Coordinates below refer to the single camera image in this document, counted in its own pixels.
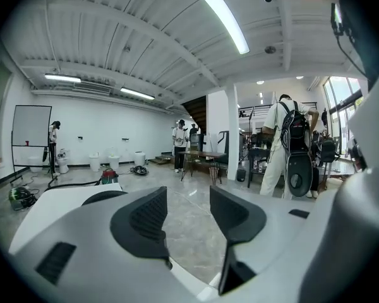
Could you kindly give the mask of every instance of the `table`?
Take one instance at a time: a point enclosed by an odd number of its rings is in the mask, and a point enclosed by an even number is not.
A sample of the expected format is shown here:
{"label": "table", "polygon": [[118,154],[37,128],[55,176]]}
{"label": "table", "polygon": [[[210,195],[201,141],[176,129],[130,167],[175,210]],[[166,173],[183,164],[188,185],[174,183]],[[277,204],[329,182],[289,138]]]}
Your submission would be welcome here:
{"label": "table", "polygon": [[254,159],[255,157],[269,157],[270,155],[269,149],[264,149],[262,147],[250,148],[248,150],[248,160],[249,160],[249,173],[248,173],[248,184],[247,187],[250,188],[250,182],[253,180],[253,174],[264,174],[263,172],[259,172],[253,169]]}
{"label": "table", "polygon": [[79,208],[85,200],[103,191],[122,191],[118,183],[98,186],[50,189],[39,197],[25,216],[11,241],[9,253],[15,254],[28,241],[63,217]]}
{"label": "table", "polygon": [[219,177],[220,183],[222,183],[222,178],[219,176],[219,169],[220,169],[220,163],[216,161],[217,158],[220,158],[224,155],[225,153],[214,153],[211,151],[198,151],[198,150],[186,150],[179,152],[179,154],[184,154],[184,169],[183,169],[183,174],[181,176],[181,182],[184,179],[184,176],[187,174],[187,170],[185,169],[185,163],[187,162],[189,165],[189,171],[191,172],[191,176],[193,174],[193,163],[194,163],[194,158],[195,157],[210,157],[212,158],[212,161],[210,162],[210,169],[211,170],[211,178],[212,178],[212,185],[216,185],[216,178]]}

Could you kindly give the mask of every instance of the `light fixture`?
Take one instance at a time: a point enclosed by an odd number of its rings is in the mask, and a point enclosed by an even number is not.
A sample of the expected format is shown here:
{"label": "light fixture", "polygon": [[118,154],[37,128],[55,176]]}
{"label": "light fixture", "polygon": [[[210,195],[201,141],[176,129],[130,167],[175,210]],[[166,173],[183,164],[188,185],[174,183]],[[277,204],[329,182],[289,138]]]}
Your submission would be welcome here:
{"label": "light fixture", "polygon": [[141,92],[133,91],[133,90],[130,90],[128,88],[122,88],[121,92],[125,92],[125,93],[128,93],[128,94],[136,95],[137,97],[141,97],[141,98],[147,98],[149,100],[154,100],[154,97],[152,97],[151,95],[147,95],[147,94],[144,94],[144,93],[141,93]]}
{"label": "light fixture", "polygon": [[209,4],[212,10],[219,17],[223,25],[226,27],[227,31],[229,32],[230,36],[233,39],[233,42],[238,48],[239,53],[240,54],[248,53],[250,51],[250,48],[248,48],[246,39],[244,38],[244,35],[235,17],[233,16],[232,11],[230,11],[229,7],[224,2],[224,0],[205,0],[205,1]]}
{"label": "light fixture", "polygon": [[68,75],[60,75],[60,74],[45,74],[45,78],[47,78],[48,80],[81,83],[81,79],[78,78],[77,76],[68,76]]}

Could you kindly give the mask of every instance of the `white pants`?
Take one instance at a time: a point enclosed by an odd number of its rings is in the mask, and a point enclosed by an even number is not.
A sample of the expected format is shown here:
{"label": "white pants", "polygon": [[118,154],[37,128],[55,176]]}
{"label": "white pants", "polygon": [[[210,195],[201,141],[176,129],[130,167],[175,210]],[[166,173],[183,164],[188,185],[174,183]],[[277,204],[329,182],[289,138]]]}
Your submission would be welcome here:
{"label": "white pants", "polygon": [[[286,171],[286,152],[281,145],[276,150],[272,150],[267,169],[264,173],[263,182],[261,184],[261,195],[272,196],[274,189],[279,181],[281,173]],[[292,199],[292,193],[289,190],[287,178],[285,176],[285,190],[282,193],[283,199]]]}

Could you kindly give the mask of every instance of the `helmet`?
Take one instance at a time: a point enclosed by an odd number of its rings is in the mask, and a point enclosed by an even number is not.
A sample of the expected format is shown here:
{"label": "helmet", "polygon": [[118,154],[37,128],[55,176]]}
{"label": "helmet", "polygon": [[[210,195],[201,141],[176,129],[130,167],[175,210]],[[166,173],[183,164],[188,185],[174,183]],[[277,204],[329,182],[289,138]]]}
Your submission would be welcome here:
{"label": "helmet", "polygon": [[11,189],[8,193],[8,199],[14,211],[29,208],[37,201],[37,198],[25,187]]}

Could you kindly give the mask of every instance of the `trash can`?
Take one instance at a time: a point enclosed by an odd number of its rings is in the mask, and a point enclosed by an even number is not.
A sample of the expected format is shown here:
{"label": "trash can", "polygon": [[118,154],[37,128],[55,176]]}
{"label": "trash can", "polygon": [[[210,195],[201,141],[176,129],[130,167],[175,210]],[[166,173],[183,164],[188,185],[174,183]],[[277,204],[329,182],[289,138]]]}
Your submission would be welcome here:
{"label": "trash can", "polygon": [[[36,166],[42,165],[42,156],[41,157],[39,156],[28,157],[28,164],[36,165]],[[30,170],[33,173],[38,173],[42,170],[42,167],[30,167]]]}
{"label": "trash can", "polygon": [[91,154],[90,156],[90,168],[93,172],[98,172],[100,169],[100,155],[99,153]]}

